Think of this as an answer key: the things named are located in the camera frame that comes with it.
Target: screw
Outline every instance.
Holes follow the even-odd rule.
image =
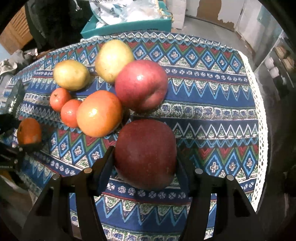
[[[90,168],[90,167],[87,167],[87,168],[85,168],[84,170],[84,173],[91,173],[92,172],[92,169]]]
[[[201,170],[200,168],[195,169],[195,173],[196,174],[203,174],[203,170]]]
[[[229,181],[233,181],[234,180],[234,177],[232,175],[227,175],[226,178],[229,180]]]
[[[58,173],[56,173],[52,176],[52,179],[57,180],[57,179],[59,179],[59,177],[60,177],[60,175]]]

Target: red apple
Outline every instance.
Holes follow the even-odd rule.
[[[168,77],[159,64],[136,60],[121,70],[115,80],[115,90],[124,106],[145,112],[163,101],[168,90]]]
[[[157,191],[172,182],[176,156],[176,139],[169,126],[153,119],[135,120],[119,133],[115,168],[131,186]]]

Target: white brick pillar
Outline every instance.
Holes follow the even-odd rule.
[[[182,29],[185,19],[186,0],[166,0],[166,5],[174,17],[172,28]]]

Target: concrete floor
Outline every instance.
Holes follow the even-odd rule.
[[[177,32],[220,42],[241,51],[249,58],[249,60],[252,60],[252,55],[245,46],[244,41],[239,39],[234,32],[217,25],[198,19],[185,17],[183,29],[177,29]]]

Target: table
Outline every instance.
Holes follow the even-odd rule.
[[[33,117],[44,133],[50,134],[41,151],[26,156],[19,173],[30,190],[38,195],[54,173],[75,175],[116,144],[118,133],[91,138],[66,127],[49,106],[49,96],[57,88],[52,69],[66,59],[86,65],[93,78],[91,86],[76,93],[78,99],[97,90],[115,93],[94,68],[99,49],[110,39],[126,42],[136,60],[148,59],[164,68],[169,77],[168,93],[149,117],[172,128],[177,145],[196,167],[219,177],[235,176],[256,210],[267,167],[267,125],[247,57],[220,43],[166,32],[140,31],[84,40],[50,52],[11,79],[4,96],[19,79],[26,87],[20,119]],[[143,117],[147,116],[132,112],[129,121]],[[10,141],[17,145],[16,132]],[[109,240],[176,240],[190,208],[190,198],[180,190],[176,178],[166,189],[148,192],[124,183],[115,171],[95,202]],[[212,194],[205,237],[213,233],[215,203]],[[72,222],[79,225],[75,194],[70,196],[70,207]]]

